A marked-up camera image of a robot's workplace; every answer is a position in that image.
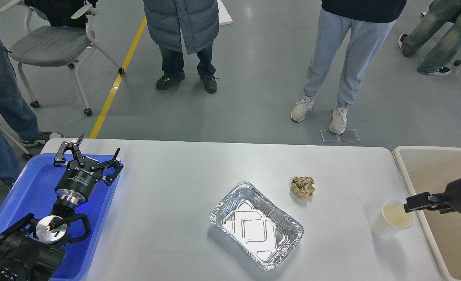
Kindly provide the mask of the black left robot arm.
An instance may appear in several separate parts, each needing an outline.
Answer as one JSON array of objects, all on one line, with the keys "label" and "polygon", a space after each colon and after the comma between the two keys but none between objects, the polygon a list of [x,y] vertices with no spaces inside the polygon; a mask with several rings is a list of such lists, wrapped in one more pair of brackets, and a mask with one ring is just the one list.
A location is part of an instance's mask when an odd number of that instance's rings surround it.
[{"label": "black left robot arm", "polygon": [[123,169],[77,140],[24,167],[0,207],[0,281],[78,281],[88,271]]}]

